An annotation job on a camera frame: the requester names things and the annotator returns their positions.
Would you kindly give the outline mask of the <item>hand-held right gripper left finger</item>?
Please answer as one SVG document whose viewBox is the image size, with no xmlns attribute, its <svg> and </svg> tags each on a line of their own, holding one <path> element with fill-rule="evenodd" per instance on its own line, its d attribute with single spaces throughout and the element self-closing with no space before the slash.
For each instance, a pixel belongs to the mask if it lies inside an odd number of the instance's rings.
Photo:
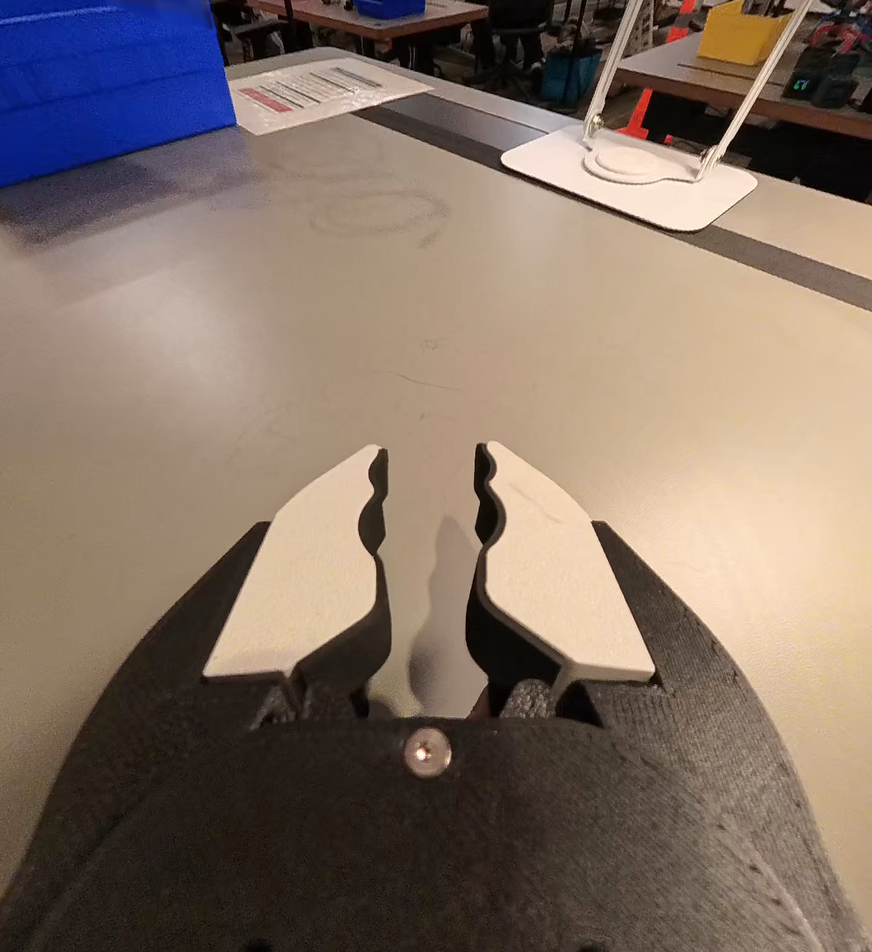
<svg viewBox="0 0 872 952">
<path fill-rule="evenodd" d="M 388 453 L 365 446 L 278 510 L 205 661 L 206 681 L 366 686 L 391 650 L 379 555 L 387 491 Z"/>
</svg>

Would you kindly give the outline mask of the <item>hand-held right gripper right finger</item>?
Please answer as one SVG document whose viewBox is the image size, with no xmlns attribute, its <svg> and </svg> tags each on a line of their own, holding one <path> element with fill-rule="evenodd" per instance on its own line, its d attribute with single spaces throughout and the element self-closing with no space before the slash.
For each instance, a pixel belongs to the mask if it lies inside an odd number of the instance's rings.
<svg viewBox="0 0 872 952">
<path fill-rule="evenodd" d="M 476 446 L 474 490 L 466 646 L 489 683 L 649 683 L 655 662 L 583 506 L 497 441 Z"/>
</svg>

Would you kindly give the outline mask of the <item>blue storage bin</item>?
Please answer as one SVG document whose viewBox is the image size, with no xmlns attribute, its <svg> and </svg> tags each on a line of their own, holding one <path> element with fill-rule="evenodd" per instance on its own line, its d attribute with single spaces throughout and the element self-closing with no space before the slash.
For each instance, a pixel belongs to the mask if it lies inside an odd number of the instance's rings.
<svg viewBox="0 0 872 952">
<path fill-rule="evenodd" d="M 236 125 L 208 2 L 0 1 L 0 187 Z"/>
</svg>

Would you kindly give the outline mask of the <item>white stand base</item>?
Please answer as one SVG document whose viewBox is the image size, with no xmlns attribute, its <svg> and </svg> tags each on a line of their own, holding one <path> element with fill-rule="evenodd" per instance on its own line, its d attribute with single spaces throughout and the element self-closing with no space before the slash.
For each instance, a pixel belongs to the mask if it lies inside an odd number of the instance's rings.
<svg viewBox="0 0 872 952">
<path fill-rule="evenodd" d="M 787 17 L 730 123 L 702 156 L 605 129 L 602 112 L 643 2 L 627 2 L 615 43 L 594 89 L 582 125 L 549 133 L 501 156 L 501 165 L 541 184 L 618 211 L 669 232 L 698 232 L 747 197 L 757 181 L 744 171 L 718 166 L 745 124 L 811 2 Z"/>
</svg>

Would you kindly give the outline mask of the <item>white board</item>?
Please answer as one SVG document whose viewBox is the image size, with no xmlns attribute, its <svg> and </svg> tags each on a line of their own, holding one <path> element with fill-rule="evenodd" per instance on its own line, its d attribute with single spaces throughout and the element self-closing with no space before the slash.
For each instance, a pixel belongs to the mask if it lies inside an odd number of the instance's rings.
<svg viewBox="0 0 872 952">
<path fill-rule="evenodd" d="M 228 83 L 237 124 L 263 136 L 358 113 L 430 85 L 356 57 L 286 65 Z"/>
</svg>

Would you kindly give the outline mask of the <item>yellow box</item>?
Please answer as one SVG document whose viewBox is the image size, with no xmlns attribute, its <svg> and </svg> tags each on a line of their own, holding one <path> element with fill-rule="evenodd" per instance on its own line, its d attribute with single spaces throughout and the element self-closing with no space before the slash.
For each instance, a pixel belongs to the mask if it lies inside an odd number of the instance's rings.
<svg viewBox="0 0 872 952">
<path fill-rule="evenodd" d="M 763 65 L 792 15 L 785 2 L 730 1 L 713 6 L 701 31 L 697 56 L 729 65 Z"/>
</svg>

